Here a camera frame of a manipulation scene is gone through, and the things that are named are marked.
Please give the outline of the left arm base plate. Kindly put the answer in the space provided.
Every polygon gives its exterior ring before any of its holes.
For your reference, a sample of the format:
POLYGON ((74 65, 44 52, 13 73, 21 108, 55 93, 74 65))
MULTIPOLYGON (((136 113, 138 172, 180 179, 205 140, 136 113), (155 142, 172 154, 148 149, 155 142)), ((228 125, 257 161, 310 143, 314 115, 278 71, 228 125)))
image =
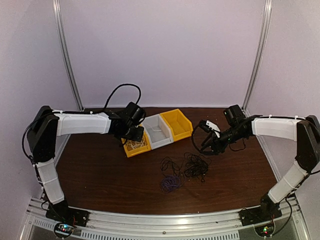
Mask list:
POLYGON ((71 226, 85 227, 89 218, 89 212, 76 208, 58 208, 49 206, 45 216, 48 219, 66 223, 71 226))

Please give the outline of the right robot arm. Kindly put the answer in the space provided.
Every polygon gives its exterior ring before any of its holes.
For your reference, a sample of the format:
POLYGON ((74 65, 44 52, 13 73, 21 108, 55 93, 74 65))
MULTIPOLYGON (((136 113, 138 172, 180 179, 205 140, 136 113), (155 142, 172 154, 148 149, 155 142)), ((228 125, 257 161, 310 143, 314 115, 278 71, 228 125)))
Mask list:
POLYGON ((229 128, 220 131, 209 120, 200 120, 198 128, 208 135, 196 150, 202 155, 217 156, 238 140, 251 136, 267 136, 296 142, 296 156, 292 167, 260 200, 256 210, 259 220, 268 220, 279 203, 297 190, 311 175, 320 162, 320 123, 316 116, 285 117, 273 115, 245 116, 239 105, 232 105, 224 111, 229 128))

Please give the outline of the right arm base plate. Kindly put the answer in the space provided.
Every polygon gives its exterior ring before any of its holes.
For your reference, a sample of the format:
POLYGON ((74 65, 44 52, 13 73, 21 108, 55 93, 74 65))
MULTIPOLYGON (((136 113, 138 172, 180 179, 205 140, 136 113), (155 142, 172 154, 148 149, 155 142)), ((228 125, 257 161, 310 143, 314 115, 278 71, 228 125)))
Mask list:
POLYGON ((264 222, 270 222, 276 218, 282 216, 282 212, 276 209, 272 213, 265 213, 262 211, 261 206, 256 206, 253 208, 242 208, 239 211, 239 218, 242 226, 256 225, 264 222))

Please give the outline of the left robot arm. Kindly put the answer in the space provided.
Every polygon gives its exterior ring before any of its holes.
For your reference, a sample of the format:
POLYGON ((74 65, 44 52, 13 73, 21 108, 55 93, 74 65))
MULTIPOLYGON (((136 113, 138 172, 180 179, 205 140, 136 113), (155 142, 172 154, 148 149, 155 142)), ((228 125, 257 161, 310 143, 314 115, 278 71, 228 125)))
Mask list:
POLYGON ((98 111, 76 112, 53 110, 42 106, 26 127, 21 143, 27 143, 26 157, 35 168, 37 178, 46 194, 49 209, 61 222, 72 218, 72 211, 62 191, 55 167, 58 137, 77 134, 112 135, 121 140, 139 142, 144 135, 141 123, 146 111, 130 102, 119 111, 103 108, 98 111))

